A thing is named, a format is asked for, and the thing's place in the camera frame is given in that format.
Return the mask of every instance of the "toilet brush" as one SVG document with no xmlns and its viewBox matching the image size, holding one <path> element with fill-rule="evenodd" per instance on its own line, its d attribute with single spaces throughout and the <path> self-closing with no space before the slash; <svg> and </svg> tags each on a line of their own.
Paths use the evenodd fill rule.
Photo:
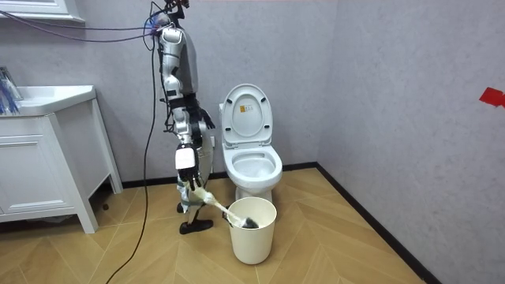
<svg viewBox="0 0 505 284">
<path fill-rule="evenodd" d="M 221 205 L 217 201 L 217 199 L 214 197 L 214 195 L 212 193 L 208 192 L 207 190 L 197 186 L 196 189 L 193 191 L 193 193 L 196 196 L 198 196 L 199 198 L 201 198 L 206 204 L 216 206 L 217 208 L 219 208 L 219 210 L 223 211 L 224 213 L 228 214 L 228 216 L 231 216 L 233 219 L 238 221 L 238 223 L 235 223 L 235 226 L 241 227 L 244 229 L 257 229 L 260 227 L 260 226 L 258 226 L 258 223 L 254 222 L 254 220 L 252 220 L 249 217 L 243 219 L 243 218 L 236 216 L 230 210 L 226 209 L 226 207 Z"/>
</svg>

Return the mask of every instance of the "toilet base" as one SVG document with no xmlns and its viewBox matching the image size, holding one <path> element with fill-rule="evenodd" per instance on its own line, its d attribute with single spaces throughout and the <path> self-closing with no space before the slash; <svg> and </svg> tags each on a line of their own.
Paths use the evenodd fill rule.
<svg viewBox="0 0 505 284">
<path fill-rule="evenodd" d="M 272 198 L 271 198 L 271 190 L 268 190 L 267 192 L 260 194 L 260 195 L 252 195 L 249 192 L 246 192 L 245 190 L 240 189 L 239 187 L 237 187 L 237 189 L 235 189 L 235 200 L 240 200 L 244 197 L 251 197 L 251 196 L 260 197 L 260 198 L 266 199 L 266 200 L 273 203 Z"/>
</svg>

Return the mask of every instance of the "trash can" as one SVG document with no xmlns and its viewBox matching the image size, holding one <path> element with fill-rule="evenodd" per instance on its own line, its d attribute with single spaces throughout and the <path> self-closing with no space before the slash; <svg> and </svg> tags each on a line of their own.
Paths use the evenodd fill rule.
<svg viewBox="0 0 505 284">
<path fill-rule="evenodd" d="M 244 229 L 236 227 L 234 222 L 230 223 L 235 256 L 246 264 L 258 264 L 267 259 L 277 217 L 274 204 L 259 197 L 245 197 L 233 202 L 230 211 L 241 218 L 250 217 L 259 226 L 257 229 Z"/>
</svg>

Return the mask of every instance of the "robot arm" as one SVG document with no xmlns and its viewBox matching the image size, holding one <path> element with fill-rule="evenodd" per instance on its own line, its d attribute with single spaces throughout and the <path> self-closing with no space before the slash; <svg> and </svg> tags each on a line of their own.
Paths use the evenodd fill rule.
<svg viewBox="0 0 505 284">
<path fill-rule="evenodd" d="M 180 6 L 176 13 L 169 15 L 170 23 L 159 29 L 158 46 L 164 100 L 173 115 L 173 132 L 180 140 L 175 167 L 179 178 L 194 190 L 194 183 L 202 186 L 203 181 L 198 159 L 198 151 L 203 147 L 202 132 L 215 126 L 196 100 L 196 53 L 189 35 L 178 24 L 178 19 L 183 17 Z"/>
</svg>

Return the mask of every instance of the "laminate floor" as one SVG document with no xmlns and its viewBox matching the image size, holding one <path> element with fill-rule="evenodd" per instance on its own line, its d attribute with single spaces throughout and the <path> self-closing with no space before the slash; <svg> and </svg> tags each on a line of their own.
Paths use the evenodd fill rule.
<svg viewBox="0 0 505 284">
<path fill-rule="evenodd" d="M 209 181 L 208 190 L 223 204 L 234 200 L 227 178 Z M 200 213 L 215 221 L 212 229 L 181 236 L 185 218 L 175 210 L 175 185 L 151 186 L 148 192 L 144 238 L 111 283 L 423 283 L 316 169 L 283 173 L 273 191 L 278 218 L 271 255 L 258 265 L 235 258 L 229 225 L 216 208 Z M 75 218 L 57 226 L 0 224 L 0 283 L 106 283 L 140 235 L 144 190 L 98 192 L 92 203 L 100 225 L 96 234 L 84 234 Z"/>
</svg>

